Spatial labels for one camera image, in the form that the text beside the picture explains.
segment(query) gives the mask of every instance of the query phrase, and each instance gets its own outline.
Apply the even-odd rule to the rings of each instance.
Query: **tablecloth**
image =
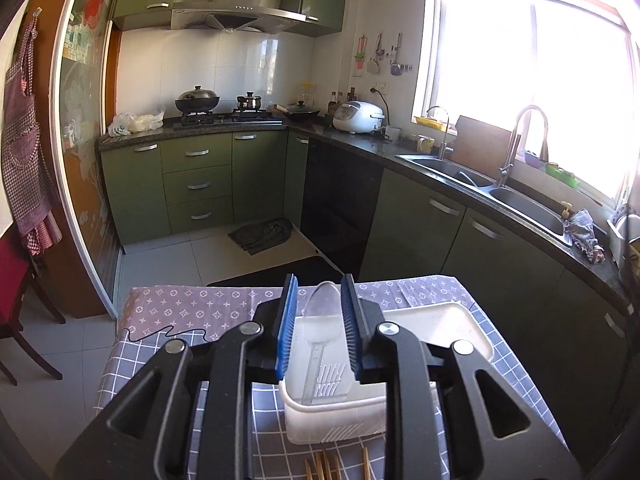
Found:
[[[298,291],[298,315],[304,311],[312,286]],[[458,301],[468,308],[494,347],[492,365],[532,406],[556,436],[564,442],[558,424],[540,392],[491,320],[465,288],[449,276],[423,276],[387,282],[357,283],[361,298],[379,303],[383,310]],[[218,339],[225,330],[250,320],[255,307],[278,298],[281,287],[226,288],[160,285],[132,288],[124,316],[119,322],[118,341],[111,350],[98,390],[96,413],[142,368],[144,363],[171,338],[189,345]],[[196,478],[199,428],[206,399],[203,383],[198,399],[196,424],[191,441],[189,480]],[[436,426],[440,447],[442,479],[449,480],[446,440],[437,396]],[[284,407],[277,386],[254,384],[254,478],[257,480],[302,480],[305,458],[313,450],[337,454],[343,480],[362,480],[362,447],[369,452],[372,480],[382,480],[384,436],[372,435],[340,442],[298,446],[287,439]]]

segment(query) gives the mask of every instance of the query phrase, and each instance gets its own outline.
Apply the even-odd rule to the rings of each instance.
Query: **chopsticks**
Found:
[[[317,480],[334,480],[331,473],[331,464],[327,453],[322,451],[316,451],[313,455],[313,462],[316,466]],[[337,455],[334,455],[334,467],[335,467],[335,480],[342,480],[342,473],[340,471],[340,459]],[[362,468],[363,468],[363,480],[371,480],[371,462],[369,461],[369,450],[366,446],[362,447]],[[305,458],[305,472],[306,480],[314,480],[313,473],[311,471],[311,464],[309,460]]]

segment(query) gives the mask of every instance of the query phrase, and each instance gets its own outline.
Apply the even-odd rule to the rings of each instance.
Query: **window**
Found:
[[[551,0],[440,0],[434,83],[425,102],[455,123],[507,130],[526,105],[548,117],[549,158],[614,205],[638,161],[636,56],[628,32]],[[521,148],[540,152],[542,118],[521,121]]]

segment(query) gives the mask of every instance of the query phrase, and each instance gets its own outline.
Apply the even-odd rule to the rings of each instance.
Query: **mug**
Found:
[[[420,139],[418,139],[418,151],[423,153],[431,153],[431,147],[433,146],[434,142],[435,139],[433,139],[433,137],[420,136]]]
[[[396,128],[395,126],[382,126],[380,131],[385,134],[389,140],[398,140],[400,137],[400,128]]]

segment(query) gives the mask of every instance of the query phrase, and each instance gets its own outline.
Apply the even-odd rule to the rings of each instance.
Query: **green container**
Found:
[[[578,187],[580,181],[575,177],[575,175],[569,171],[565,171],[562,168],[558,168],[553,164],[546,164],[545,168],[546,174],[551,175],[553,178],[558,179],[560,182],[564,182],[569,187],[573,187],[574,189]]]

